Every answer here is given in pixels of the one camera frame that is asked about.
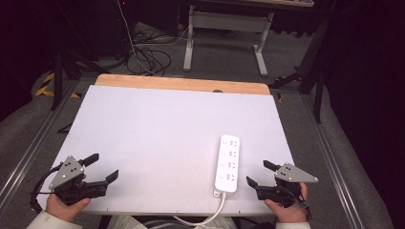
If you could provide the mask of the wooden table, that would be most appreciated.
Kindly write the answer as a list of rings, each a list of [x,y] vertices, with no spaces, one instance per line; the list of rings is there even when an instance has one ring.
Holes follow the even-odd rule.
[[[230,94],[271,95],[269,87],[264,83],[107,74],[107,73],[101,74],[97,78],[96,85],[125,87],[125,88],[197,91],[197,92],[222,92]]]

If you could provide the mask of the black metal stand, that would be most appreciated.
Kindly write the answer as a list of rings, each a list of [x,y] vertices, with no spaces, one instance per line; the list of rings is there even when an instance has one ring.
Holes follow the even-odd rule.
[[[324,18],[321,20],[300,65],[296,68],[296,72],[287,77],[278,77],[272,84],[268,85],[270,89],[277,89],[301,78],[302,81],[298,87],[300,94],[309,94],[312,89],[315,89],[312,113],[317,123],[321,123],[320,112],[325,83],[320,67],[319,54],[328,24],[329,19]]]

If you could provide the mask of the white board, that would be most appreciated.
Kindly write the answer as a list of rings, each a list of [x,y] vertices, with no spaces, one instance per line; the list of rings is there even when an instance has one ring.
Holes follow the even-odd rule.
[[[213,194],[222,135],[241,140],[236,192]],[[246,181],[272,185],[269,160],[292,160],[270,95],[92,86],[55,160],[97,154],[88,181],[118,178],[93,214],[260,216],[268,209]]]

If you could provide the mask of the black tripod stand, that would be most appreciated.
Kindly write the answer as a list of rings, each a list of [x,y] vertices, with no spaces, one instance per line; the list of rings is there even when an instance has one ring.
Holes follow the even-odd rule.
[[[54,52],[54,78],[53,78],[53,105],[51,110],[54,111],[63,98],[63,73],[65,73],[69,79],[78,80],[81,77],[81,72],[78,66],[78,62],[81,62],[85,66],[97,73],[108,73],[108,71],[96,63],[90,58],[85,57],[79,52],[72,50],[57,50]]]

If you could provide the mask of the white metal desk frame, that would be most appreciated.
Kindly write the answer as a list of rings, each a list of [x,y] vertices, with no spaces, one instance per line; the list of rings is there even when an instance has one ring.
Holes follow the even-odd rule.
[[[267,35],[272,24],[274,14],[269,13],[265,17],[224,14],[214,12],[196,11],[196,7],[191,5],[188,13],[187,43],[183,61],[183,70],[191,70],[193,56],[193,33],[194,29],[214,29],[229,31],[259,32],[261,34],[260,42],[252,47],[260,76],[268,75],[266,63],[262,54],[266,43]]]

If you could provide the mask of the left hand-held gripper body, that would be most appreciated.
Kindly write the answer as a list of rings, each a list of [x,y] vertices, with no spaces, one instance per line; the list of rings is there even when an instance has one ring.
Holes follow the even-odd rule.
[[[85,182],[83,178],[86,167],[81,166],[73,156],[67,156],[60,164],[49,189],[66,205],[73,205],[84,198],[104,197],[108,184],[105,180]]]

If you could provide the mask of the yellow black floor tape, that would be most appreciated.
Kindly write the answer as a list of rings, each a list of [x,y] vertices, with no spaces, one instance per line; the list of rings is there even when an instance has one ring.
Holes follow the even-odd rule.
[[[36,91],[35,95],[36,96],[44,95],[44,96],[54,97],[54,91],[51,91],[51,89],[50,89],[50,85],[53,82],[53,78],[54,78],[54,73],[49,73],[42,81],[42,83],[41,83],[39,89]]]

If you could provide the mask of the person's left hand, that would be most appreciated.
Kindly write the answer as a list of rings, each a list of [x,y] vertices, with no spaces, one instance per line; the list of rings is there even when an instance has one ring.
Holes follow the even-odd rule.
[[[56,218],[72,222],[90,203],[89,198],[84,198],[73,205],[66,205],[57,195],[50,194],[47,198],[46,212]]]

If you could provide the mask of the aluminium floor rail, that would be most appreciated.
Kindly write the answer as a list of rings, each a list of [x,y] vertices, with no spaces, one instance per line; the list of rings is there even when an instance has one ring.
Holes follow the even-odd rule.
[[[0,123],[0,210],[10,204],[79,84],[66,83],[54,110],[52,97],[35,96]]]
[[[364,229],[363,222],[358,215],[350,190],[345,179],[342,176],[340,168],[334,157],[333,151],[330,147],[330,143],[327,140],[326,133],[324,132],[322,125],[317,122],[317,119],[313,114],[311,98],[308,95],[302,95],[301,98],[307,112],[309,113],[311,124],[314,127],[316,135],[320,141],[323,158],[330,173],[335,191],[339,197],[345,215],[348,219],[349,225],[351,229]]]

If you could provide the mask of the person's right hand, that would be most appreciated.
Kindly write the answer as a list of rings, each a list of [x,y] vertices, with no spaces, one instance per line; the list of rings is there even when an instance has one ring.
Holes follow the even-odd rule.
[[[271,199],[265,199],[264,204],[276,215],[280,223],[307,222],[307,210],[298,204],[284,208]]]

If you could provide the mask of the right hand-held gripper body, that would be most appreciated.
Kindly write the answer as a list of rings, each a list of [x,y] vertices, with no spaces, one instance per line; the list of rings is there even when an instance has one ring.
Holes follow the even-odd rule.
[[[280,166],[278,171],[272,171],[276,182],[273,187],[258,184],[258,188],[255,190],[258,200],[271,199],[283,207],[289,207],[293,204],[308,207],[300,184],[302,182],[316,183],[319,179],[289,163]]]

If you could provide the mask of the white power strip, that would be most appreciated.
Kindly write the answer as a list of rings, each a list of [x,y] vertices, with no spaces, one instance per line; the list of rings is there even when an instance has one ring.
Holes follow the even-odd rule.
[[[239,175],[240,139],[222,135],[218,152],[214,182],[214,196],[232,195],[236,192]]]

